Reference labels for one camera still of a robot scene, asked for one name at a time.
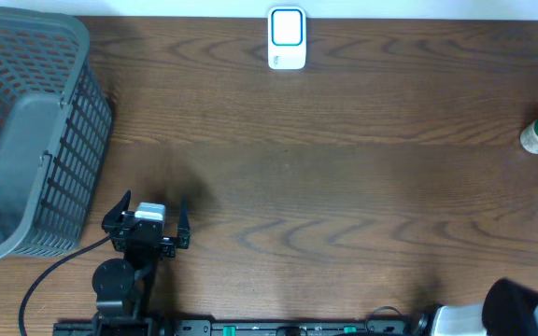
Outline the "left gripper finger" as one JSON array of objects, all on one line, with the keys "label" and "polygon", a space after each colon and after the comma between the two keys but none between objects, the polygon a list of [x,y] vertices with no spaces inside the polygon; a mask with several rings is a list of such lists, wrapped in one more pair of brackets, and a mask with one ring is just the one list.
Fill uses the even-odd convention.
[{"label": "left gripper finger", "polygon": [[177,224],[177,247],[180,249],[188,249],[191,239],[191,226],[188,219],[188,202],[181,202],[178,224]]},{"label": "left gripper finger", "polygon": [[129,209],[130,201],[131,191],[128,189],[120,201],[104,215],[102,229],[105,233],[111,233],[121,226],[125,212]]}]

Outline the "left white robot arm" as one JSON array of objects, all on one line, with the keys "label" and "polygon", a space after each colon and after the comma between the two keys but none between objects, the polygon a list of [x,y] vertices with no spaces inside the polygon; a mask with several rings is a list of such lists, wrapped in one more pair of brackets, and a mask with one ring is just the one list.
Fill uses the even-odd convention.
[{"label": "left white robot arm", "polygon": [[129,209],[131,192],[104,216],[102,229],[120,259],[109,259],[95,270],[92,288],[96,293],[95,336],[172,335],[174,326],[165,317],[149,311],[158,263],[173,258],[179,249],[190,245],[191,227],[188,205],[179,207],[177,235],[163,234],[165,206],[140,203]]}]

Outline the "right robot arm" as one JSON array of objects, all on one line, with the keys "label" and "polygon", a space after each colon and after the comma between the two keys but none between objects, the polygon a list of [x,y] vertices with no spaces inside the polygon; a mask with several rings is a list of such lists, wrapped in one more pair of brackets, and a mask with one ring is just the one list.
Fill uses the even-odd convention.
[{"label": "right robot arm", "polygon": [[502,278],[481,303],[442,305],[412,331],[425,336],[538,336],[538,291]]}]

